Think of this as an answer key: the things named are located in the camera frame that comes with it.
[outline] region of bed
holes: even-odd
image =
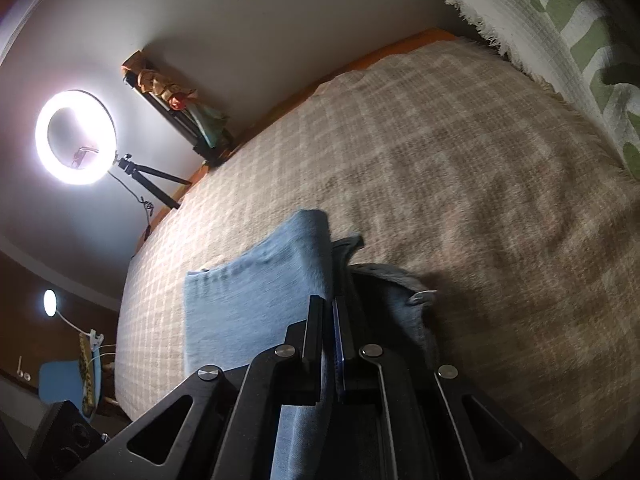
[[[640,430],[638,186],[594,126],[491,50],[422,43],[329,78],[156,226],[118,326],[131,418],[193,371],[188,270],[320,208],[333,238],[362,234],[355,263],[440,291],[426,322],[446,361],[581,478],[624,453]]]

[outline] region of wooden bed frame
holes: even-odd
[[[253,139],[256,135],[258,135],[263,130],[267,129],[267,127],[271,126],[275,121],[279,118],[283,117],[297,106],[301,105],[306,99],[311,97],[316,89],[327,81],[331,81],[336,76],[343,74],[345,72],[352,72],[354,70],[365,70],[375,62],[383,59],[383,57],[391,56],[393,54],[407,54],[416,48],[420,48],[430,43],[434,43],[435,41],[450,41],[456,40],[457,37],[453,34],[441,30],[440,28],[429,28],[428,30],[424,30],[419,32],[418,34],[414,34],[409,36],[408,38],[404,38],[404,40],[396,41],[395,43],[391,43],[387,46],[374,50],[369,54],[352,61],[351,63],[335,70],[328,75],[314,81],[309,86],[306,86],[299,92],[293,94],[291,97],[286,100],[280,102],[275,107],[273,107],[263,118],[258,120],[256,123],[249,126],[244,132],[238,135],[238,147],[231,154],[237,153],[247,142]],[[184,195],[188,192],[191,187],[194,186],[198,181],[200,181],[212,168],[208,166],[202,165],[193,175],[190,177],[191,186],[182,186],[176,193],[174,193],[173,198],[177,202],[181,202]],[[156,216],[151,221],[151,232],[158,227],[159,223],[164,219],[165,216],[169,213],[170,209],[167,207],[163,207]],[[145,237],[142,235],[138,239],[138,244],[136,246],[136,254],[142,248],[142,245],[145,243]]]

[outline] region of green and white blanket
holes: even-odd
[[[446,0],[595,123],[640,179],[640,60],[599,0]]]

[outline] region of black speaker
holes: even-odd
[[[70,400],[56,402],[36,431],[27,462],[40,480],[58,480],[103,445]]]

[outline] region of small round light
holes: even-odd
[[[55,316],[56,309],[58,307],[58,300],[56,299],[56,293],[53,292],[53,290],[45,290],[43,303],[44,311],[47,313],[47,316]]]
[[[49,145],[49,122],[62,108],[71,108],[78,123],[97,144],[98,153],[86,168],[65,166]],[[81,90],[68,90],[54,95],[42,107],[36,122],[36,150],[47,171],[68,184],[92,184],[113,164],[116,155],[116,131],[102,103]]]

